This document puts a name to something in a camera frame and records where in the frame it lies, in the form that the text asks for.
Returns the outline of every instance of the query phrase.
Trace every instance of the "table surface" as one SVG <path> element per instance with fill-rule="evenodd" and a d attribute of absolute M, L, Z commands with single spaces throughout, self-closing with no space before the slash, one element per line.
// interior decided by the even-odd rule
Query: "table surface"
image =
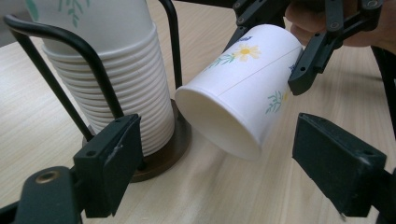
<path fill-rule="evenodd" d="M 174 2 L 183 81 L 224 49 L 235 29 L 228 8 Z M 175 94 L 166 14 L 148 0 L 157 23 L 171 96 Z M 40 39 L 34 38 L 40 49 Z M 71 167 L 82 135 L 17 43 L 0 48 L 0 207 L 17 201 L 23 181 L 51 166 Z M 164 174 L 131 184 L 118 213 L 84 223 L 344 223 L 331 202 L 291 158 L 300 112 L 329 119 L 388 155 L 396 146 L 386 96 L 369 48 L 342 47 L 305 94 L 291 96 L 256 161 L 238 159 L 192 130 L 185 155 Z M 375 223 L 347 217 L 346 223 Z"/>

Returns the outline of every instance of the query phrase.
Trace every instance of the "human hand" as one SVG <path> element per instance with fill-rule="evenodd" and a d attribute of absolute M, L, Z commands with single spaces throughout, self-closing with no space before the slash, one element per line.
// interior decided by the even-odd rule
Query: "human hand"
<path fill-rule="evenodd" d="M 356 13 L 356 0 L 344 0 L 344 15 Z M 315 12 L 306 2 L 292 1 L 286 9 L 286 18 L 292 22 L 290 31 L 306 45 L 315 33 L 326 30 L 325 13 Z M 344 41 L 351 47 L 376 46 L 396 54 L 396 0 L 384 0 L 378 26 L 370 32 L 359 32 Z"/>

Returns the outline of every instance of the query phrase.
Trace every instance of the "cup base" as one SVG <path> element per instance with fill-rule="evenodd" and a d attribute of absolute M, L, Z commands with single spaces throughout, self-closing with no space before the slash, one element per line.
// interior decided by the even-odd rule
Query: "cup base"
<path fill-rule="evenodd" d="M 191 142 L 191 126 L 178 111 L 174 100 L 171 100 L 173 114 L 175 117 L 175 130 L 169 141 L 160 150 L 146 156 L 143 160 L 145 167 L 136 170 L 131 183 L 137 183 L 151 179 L 160 175 L 171 168 L 187 151 Z M 82 139 L 82 145 L 85 146 L 87 140 Z"/>

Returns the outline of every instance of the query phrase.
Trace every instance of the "white paper cup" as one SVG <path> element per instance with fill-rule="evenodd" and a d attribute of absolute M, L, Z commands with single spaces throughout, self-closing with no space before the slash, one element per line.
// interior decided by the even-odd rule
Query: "white paper cup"
<path fill-rule="evenodd" d="M 288 95 L 302 46 L 274 25 L 253 27 L 190 83 L 178 88 L 184 118 L 237 157 L 259 158 Z"/>
<path fill-rule="evenodd" d="M 108 64 L 104 64 L 107 75 L 109 77 L 130 77 L 133 76 L 139 69 L 148 69 L 155 63 L 163 63 L 162 53 L 160 45 L 157 43 L 154 48 L 148 50 L 142 50 L 145 52 L 144 55 L 134 55 L 138 60 L 133 59 L 126 64 L 122 64 L 115 67 L 108 67 Z M 78 79 L 81 81 L 92 81 L 94 75 L 91 68 L 86 63 L 62 63 L 54 61 L 49 58 L 54 68 L 61 73 L 63 77 L 69 77 Z"/>
<path fill-rule="evenodd" d="M 167 87 L 164 87 L 164 85 L 156 85 L 160 84 L 160 82 L 152 82 L 147 86 L 145 89 L 137 91 L 136 93 L 131 93 L 130 95 L 125 95 L 123 97 L 118 97 L 119 103 L 121 105 L 128 105 L 131 102 L 144 102 L 147 101 L 148 99 L 155 97 L 156 94 L 163 94 L 166 91 Z M 105 97 L 103 95 L 100 95 L 97 99 L 92 99 L 92 98 L 87 98 L 87 97 L 81 97 L 78 92 L 71 92 L 73 97 L 76 99 L 76 101 L 81 102 L 84 105 L 92 105 L 92 106 L 98 106 L 105 108 L 106 110 L 109 111 L 109 108 L 107 106 L 107 102 L 105 100 Z"/>
<path fill-rule="evenodd" d="M 142 113 L 142 119 L 145 121 L 144 127 L 141 128 L 141 133 L 145 135 L 146 133 L 150 133 L 153 129 L 156 128 L 156 124 L 162 122 L 163 117 L 172 114 L 173 110 L 169 104 L 166 104 L 161 107 L 156 107 L 155 110 L 149 111 L 148 113 Z"/>
<path fill-rule="evenodd" d="M 28 1 L 33 21 L 58 26 L 86 40 L 96 52 L 110 52 L 138 43 L 152 29 L 145 0 L 118 1 Z M 76 52 L 45 39 L 46 47 L 62 55 Z"/>
<path fill-rule="evenodd" d="M 137 50 L 132 50 L 131 52 L 122 54 L 120 54 L 119 52 L 115 52 L 113 54 L 106 55 L 108 58 L 105 58 L 104 55 L 99 55 L 106 70 L 120 70 L 121 68 L 131 65 L 138 66 L 146 64 L 153 54 L 157 53 L 158 51 L 161 52 L 159 50 L 160 43 L 156 34 L 156 32 L 153 32 L 151 36 L 148 36 L 148 39 L 150 41 L 148 43 L 143 43 L 144 45 L 142 45 L 141 48 Z M 51 63 L 58 68 L 79 73 L 90 73 L 92 71 L 88 63 L 82 57 L 79 57 L 79 61 L 77 61 L 78 57 L 76 57 L 74 61 L 71 61 L 70 57 L 63 58 L 60 55 L 57 55 L 55 57 L 45 48 L 43 49 L 46 52 Z"/>
<path fill-rule="evenodd" d="M 156 80 L 156 76 L 139 76 L 137 78 L 133 78 L 131 80 L 128 80 L 127 82 L 121 83 L 120 85 L 114 85 L 113 89 L 116 93 L 119 95 L 125 95 L 125 94 L 133 94 L 133 92 L 140 91 L 144 89 L 147 85 L 149 85 L 152 81 Z M 87 93 L 87 94 L 101 94 L 102 90 L 99 88 L 99 86 L 93 86 L 93 85 L 86 85 L 82 86 L 80 85 L 72 85 L 67 83 L 66 81 L 64 82 L 64 85 L 69 89 L 70 91 L 76 91 L 76 92 L 81 92 L 81 93 Z"/>
<path fill-rule="evenodd" d="M 155 106 L 155 104 L 159 103 L 158 101 L 167 102 L 165 98 L 168 97 L 168 95 L 165 93 L 167 91 L 166 88 L 167 87 L 152 91 L 135 100 L 125 101 L 125 102 L 121 101 L 120 102 L 121 108 L 123 111 L 129 111 L 129 110 L 141 111 L 145 108 L 150 108 L 151 106 Z M 80 102 L 80 106 L 86 110 L 95 111 L 99 113 L 110 112 L 110 109 L 107 106 L 105 100 L 90 101 L 76 97 L 76 101 Z"/>
<path fill-rule="evenodd" d="M 157 76 L 159 70 L 161 69 L 161 65 L 162 65 L 162 57 L 161 54 L 157 53 L 155 57 L 152 57 L 149 62 L 139 66 L 136 70 L 109 71 L 107 72 L 107 74 L 111 84 L 113 85 L 113 89 L 120 92 L 120 90 L 125 90 L 126 88 L 130 90 L 133 89 L 134 87 L 145 85 L 142 79 Z M 63 82 L 77 89 L 84 89 L 81 90 L 80 92 L 84 92 L 86 87 L 89 88 L 89 90 L 87 90 L 88 91 L 87 93 L 98 94 L 101 92 L 100 88 L 98 87 L 98 83 L 92 73 L 84 74 L 80 72 L 63 70 L 62 68 L 59 67 L 56 67 L 56 70 L 58 75 L 63 80 Z"/>
<path fill-rule="evenodd" d="M 163 129 L 157 133 L 157 136 L 152 136 L 148 140 L 142 140 L 145 146 L 144 155 L 150 155 L 159 149 L 161 149 L 172 137 L 174 132 L 174 123 L 170 122 L 170 125 L 163 126 Z"/>
<path fill-rule="evenodd" d="M 164 139 L 168 136 L 162 136 L 165 130 L 172 129 L 174 127 L 174 121 L 170 114 L 165 114 L 165 119 L 162 122 L 157 122 L 155 129 L 151 130 L 149 133 L 142 135 L 142 140 L 151 139 L 152 142 L 158 139 Z"/>

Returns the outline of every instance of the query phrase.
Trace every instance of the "stack of paper cups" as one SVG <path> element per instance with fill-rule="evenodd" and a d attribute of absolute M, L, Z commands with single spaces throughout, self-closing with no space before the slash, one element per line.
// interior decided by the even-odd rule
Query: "stack of paper cups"
<path fill-rule="evenodd" d="M 101 58 L 125 115 L 141 116 L 143 154 L 161 149 L 174 116 L 155 24 L 145 0 L 26 1 L 34 21 L 69 30 Z M 95 133 L 114 118 L 91 68 L 70 47 L 44 40 L 44 52 Z"/>

